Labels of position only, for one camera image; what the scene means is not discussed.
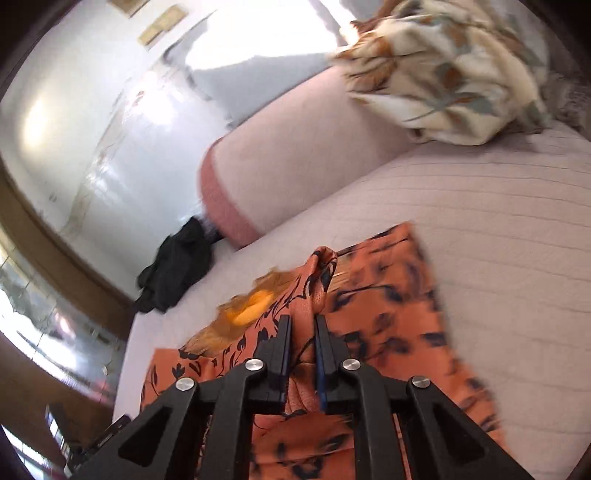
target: white wall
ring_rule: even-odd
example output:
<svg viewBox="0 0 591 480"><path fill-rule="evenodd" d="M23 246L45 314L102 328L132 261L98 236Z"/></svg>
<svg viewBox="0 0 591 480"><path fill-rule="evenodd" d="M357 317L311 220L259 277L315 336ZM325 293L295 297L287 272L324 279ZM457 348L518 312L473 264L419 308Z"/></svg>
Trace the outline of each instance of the white wall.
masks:
<svg viewBox="0 0 591 480"><path fill-rule="evenodd" d="M148 51L137 37L176 3L189 16ZM160 242L200 208L197 169L225 120L182 76L160 76L158 101L144 102L151 111L134 110L92 184L89 173L117 106L121 114L163 51L219 4L151 0L129 19L106 0L82 0L35 47L0 103L0 153L21 191L57 232L82 204L78 231L64 239L130 296Z"/></svg>

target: silver screw head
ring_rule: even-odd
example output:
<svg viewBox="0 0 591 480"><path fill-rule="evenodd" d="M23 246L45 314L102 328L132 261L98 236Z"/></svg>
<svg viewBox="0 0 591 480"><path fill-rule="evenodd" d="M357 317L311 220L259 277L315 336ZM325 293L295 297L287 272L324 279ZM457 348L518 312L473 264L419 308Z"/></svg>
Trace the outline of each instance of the silver screw head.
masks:
<svg viewBox="0 0 591 480"><path fill-rule="evenodd" d="M361 362L355 358L348 358L343 362L343 368L345 370L359 370L361 368Z"/></svg>
<svg viewBox="0 0 591 480"><path fill-rule="evenodd" d="M250 360L246 361L246 369L250 370L251 372L256 372L265 366L265 362L259 360L258 358L251 358Z"/></svg>
<svg viewBox="0 0 591 480"><path fill-rule="evenodd" d="M195 380L189 377L179 378L175 383L177 390L181 392L186 392L187 390L191 390L195 386Z"/></svg>
<svg viewBox="0 0 591 480"><path fill-rule="evenodd" d="M413 385L417 388L427 388L429 385L431 385L431 380L422 375L415 375L413 377Z"/></svg>

